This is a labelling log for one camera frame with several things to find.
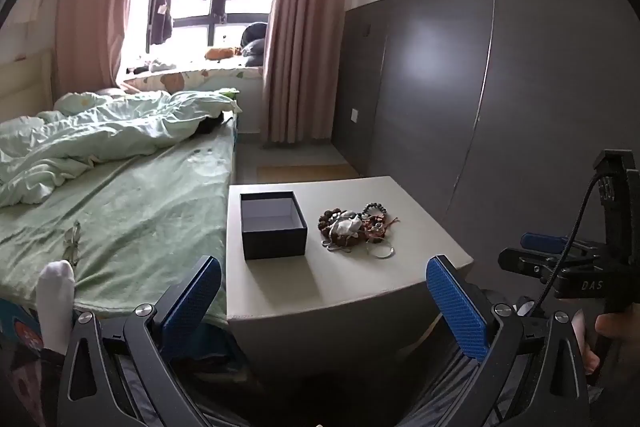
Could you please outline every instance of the black box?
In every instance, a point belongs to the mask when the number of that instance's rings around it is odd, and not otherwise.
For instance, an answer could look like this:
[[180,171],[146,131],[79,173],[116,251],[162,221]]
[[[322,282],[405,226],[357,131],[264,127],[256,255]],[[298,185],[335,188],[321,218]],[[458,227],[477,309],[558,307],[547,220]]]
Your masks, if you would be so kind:
[[306,222],[293,192],[240,194],[245,259],[304,255]]

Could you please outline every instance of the blue gripper pad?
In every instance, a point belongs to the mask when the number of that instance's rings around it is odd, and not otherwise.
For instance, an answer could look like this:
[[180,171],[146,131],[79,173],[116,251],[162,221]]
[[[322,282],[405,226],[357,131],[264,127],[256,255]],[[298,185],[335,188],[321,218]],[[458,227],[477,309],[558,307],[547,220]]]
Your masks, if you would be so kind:
[[160,355],[165,362],[182,354],[218,293],[221,281],[220,264],[212,259],[178,300],[162,326]]
[[566,237],[527,232],[520,238],[520,246],[525,250],[561,254],[566,246],[566,241]]
[[427,263],[427,287],[462,352],[482,362],[489,352],[486,322],[437,257]]

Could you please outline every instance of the floor mat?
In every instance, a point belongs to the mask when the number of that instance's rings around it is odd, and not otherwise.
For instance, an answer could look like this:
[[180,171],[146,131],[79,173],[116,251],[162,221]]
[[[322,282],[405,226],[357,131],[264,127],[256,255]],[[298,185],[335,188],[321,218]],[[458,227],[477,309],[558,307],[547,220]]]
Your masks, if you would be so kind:
[[257,168],[258,183],[325,182],[352,180],[360,176],[351,165],[292,165]]

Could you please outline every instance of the black cable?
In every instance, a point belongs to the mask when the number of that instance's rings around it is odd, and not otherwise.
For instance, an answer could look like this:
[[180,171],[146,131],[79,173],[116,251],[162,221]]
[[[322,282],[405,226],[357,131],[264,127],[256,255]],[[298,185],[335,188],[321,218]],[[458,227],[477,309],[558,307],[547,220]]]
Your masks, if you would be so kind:
[[571,250],[571,247],[574,244],[575,235],[578,233],[578,229],[580,228],[582,214],[584,214],[584,210],[585,208],[587,208],[587,203],[589,202],[589,196],[591,196],[591,191],[593,190],[593,187],[596,186],[596,183],[598,183],[599,180],[611,175],[612,174],[610,172],[605,172],[603,174],[594,174],[593,178],[591,178],[591,182],[589,183],[589,188],[587,188],[587,192],[585,193],[584,198],[582,199],[580,212],[578,212],[578,217],[575,220],[574,229],[571,231],[571,235],[569,236],[569,239],[567,239],[566,245],[564,245],[564,250],[562,250],[562,253],[560,254],[560,259],[558,260],[558,263],[556,264],[556,267],[554,268],[554,271],[551,274],[551,277],[549,277],[549,280],[546,282],[545,288],[542,290],[540,297],[538,297],[536,302],[533,304],[533,306],[529,310],[529,313],[527,313],[527,317],[530,317],[538,308],[540,308],[540,305],[545,300],[546,296],[551,290],[551,286],[553,286],[554,281],[556,280],[556,277],[558,277],[558,274],[562,269],[562,264],[564,264],[564,261],[566,261],[566,258],[569,255],[569,251]]

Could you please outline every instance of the white sock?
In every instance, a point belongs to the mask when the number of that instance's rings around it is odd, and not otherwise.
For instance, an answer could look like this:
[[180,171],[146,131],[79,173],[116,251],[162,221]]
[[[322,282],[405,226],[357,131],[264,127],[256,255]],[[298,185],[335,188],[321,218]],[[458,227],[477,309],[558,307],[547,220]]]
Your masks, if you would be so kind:
[[66,354],[71,337],[76,279],[67,261],[47,264],[36,286],[36,308],[46,349]]

